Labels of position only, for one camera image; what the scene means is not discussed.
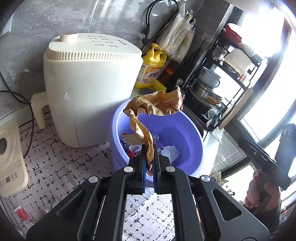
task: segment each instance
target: stainless steel pot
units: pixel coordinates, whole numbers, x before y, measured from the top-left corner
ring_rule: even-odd
[[[194,92],[194,90],[192,89],[192,87],[189,88],[189,91],[191,92],[191,94],[194,96],[195,99],[197,99],[200,103],[202,103],[204,106],[207,106],[209,108],[214,107],[214,105],[208,103],[206,100],[204,100],[199,94],[196,94]]]
[[[205,85],[201,84],[197,80],[193,83],[192,89],[190,90],[195,95],[201,97],[205,102],[211,104],[212,106],[219,105],[222,101],[222,97],[218,96],[211,91],[211,88],[206,88]]]

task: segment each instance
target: sleeve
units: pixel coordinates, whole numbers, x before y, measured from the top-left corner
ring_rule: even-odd
[[[253,213],[256,210],[255,208],[248,208],[245,205],[244,207],[251,213]],[[258,213],[255,217],[268,228],[270,233],[273,233],[279,229],[279,226],[281,224],[280,212],[281,201],[273,210]]]

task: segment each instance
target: plastic container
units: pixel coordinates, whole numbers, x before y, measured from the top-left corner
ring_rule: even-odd
[[[168,79],[173,75],[173,72],[169,69],[169,67],[166,67],[164,72],[159,76],[159,82],[162,84],[165,84]]]
[[[120,139],[122,133],[132,134],[129,126],[129,118],[123,113],[126,101],[115,112],[110,135],[110,145],[113,156],[114,171],[126,167],[129,157],[124,152]],[[174,166],[183,170],[187,175],[196,177],[203,165],[203,142],[194,123],[182,112],[173,115],[157,116],[140,113],[138,119],[149,131],[159,135],[157,147],[175,146],[180,155],[175,160]],[[153,186],[153,177],[146,174],[146,185]]]
[[[157,44],[151,44],[152,48],[143,56],[143,64],[137,77],[135,87],[137,89],[149,88],[156,80],[160,69],[165,65],[166,54]]]
[[[233,67],[241,76],[248,71],[252,63],[249,57],[240,49],[232,50],[232,52],[225,56],[224,61]]]

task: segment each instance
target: bottle label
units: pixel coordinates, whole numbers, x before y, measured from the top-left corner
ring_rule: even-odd
[[[137,77],[137,82],[139,84],[152,83],[154,80],[156,80],[160,69],[161,67],[149,67],[143,64]]]

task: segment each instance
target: gray concrete wall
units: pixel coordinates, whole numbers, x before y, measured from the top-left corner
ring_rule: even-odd
[[[0,38],[0,70],[13,91],[27,99],[45,91],[43,53],[60,33],[110,34],[142,46],[145,11],[153,0],[25,0],[16,10],[12,30]],[[222,0],[188,0],[197,12],[198,30],[192,49],[204,31],[213,34],[229,4]],[[167,1],[152,11],[150,37],[174,13]],[[5,89],[0,81],[0,89]],[[20,106],[9,94],[0,95],[0,117]]]

